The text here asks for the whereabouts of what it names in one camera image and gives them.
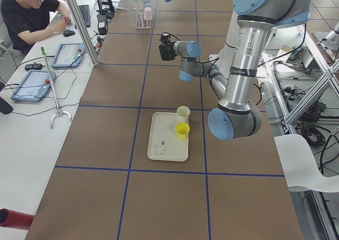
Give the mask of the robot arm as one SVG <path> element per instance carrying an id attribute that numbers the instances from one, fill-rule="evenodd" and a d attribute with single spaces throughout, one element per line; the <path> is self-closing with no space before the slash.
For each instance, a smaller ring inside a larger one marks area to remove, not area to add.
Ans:
<path id="1" fill-rule="evenodd" d="M 225 77 L 218 65 L 200 63 L 202 47 L 197 41 L 172 41 L 162 33 L 159 51 L 164 61 L 181 58 L 179 77 L 191 81 L 206 78 L 219 97 L 218 106 L 208 115 L 211 133 L 220 140 L 247 137 L 259 131 L 262 117 L 249 95 L 256 77 L 260 56 L 272 28 L 306 23 L 311 0 L 234 0 L 239 32 L 229 74 Z"/>

